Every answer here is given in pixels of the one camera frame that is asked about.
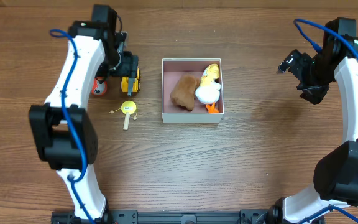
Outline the brown plush toy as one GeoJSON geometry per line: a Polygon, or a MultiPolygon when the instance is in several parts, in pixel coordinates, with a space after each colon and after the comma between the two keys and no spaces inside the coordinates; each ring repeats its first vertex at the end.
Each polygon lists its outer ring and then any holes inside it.
{"type": "Polygon", "coordinates": [[[170,99],[175,106],[193,111],[195,107],[195,91],[200,85],[200,80],[192,74],[183,75],[173,88],[170,99]]]}

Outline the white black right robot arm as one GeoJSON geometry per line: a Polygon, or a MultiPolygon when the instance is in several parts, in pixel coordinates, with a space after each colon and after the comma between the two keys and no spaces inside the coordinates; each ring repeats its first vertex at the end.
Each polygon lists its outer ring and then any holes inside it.
{"type": "Polygon", "coordinates": [[[293,50],[278,67],[299,79],[301,97],[318,104],[331,82],[339,86],[342,143],[316,165],[313,182],[299,193],[281,198],[265,214],[266,223],[322,223],[333,210],[358,206],[358,38],[324,36],[314,57],[293,50]]]}

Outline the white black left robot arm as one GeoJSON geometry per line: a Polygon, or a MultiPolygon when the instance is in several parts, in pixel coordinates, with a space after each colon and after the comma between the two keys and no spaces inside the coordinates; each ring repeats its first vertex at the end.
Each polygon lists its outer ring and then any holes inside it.
{"type": "Polygon", "coordinates": [[[67,32],[49,32],[68,40],[67,57],[51,94],[30,107],[29,122],[40,160],[64,181],[75,206],[72,212],[52,213],[52,223],[114,223],[96,178],[98,137],[87,107],[109,77],[119,77],[128,96],[140,90],[139,58],[124,49],[127,32],[116,24],[75,21],[67,32]]]}

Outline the white orange plush duck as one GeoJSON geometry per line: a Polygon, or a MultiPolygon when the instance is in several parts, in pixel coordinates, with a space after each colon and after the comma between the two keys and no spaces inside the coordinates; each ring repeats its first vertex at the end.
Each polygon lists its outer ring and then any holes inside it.
{"type": "Polygon", "coordinates": [[[216,106],[220,98],[221,84],[216,80],[219,78],[219,66],[214,63],[206,67],[200,84],[195,91],[195,95],[199,102],[206,106],[209,114],[218,114],[219,110],[216,106]]]}

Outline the yellow grey toy truck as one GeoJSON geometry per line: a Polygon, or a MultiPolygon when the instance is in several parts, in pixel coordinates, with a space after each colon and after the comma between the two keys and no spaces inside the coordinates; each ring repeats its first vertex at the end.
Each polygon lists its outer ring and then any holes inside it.
{"type": "Polygon", "coordinates": [[[136,77],[122,77],[121,78],[121,91],[126,93],[128,96],[131,96],[134,93],[138,93],[140,90],[140,79],[141,72],[139,67],[137,67],[136,77]]]}

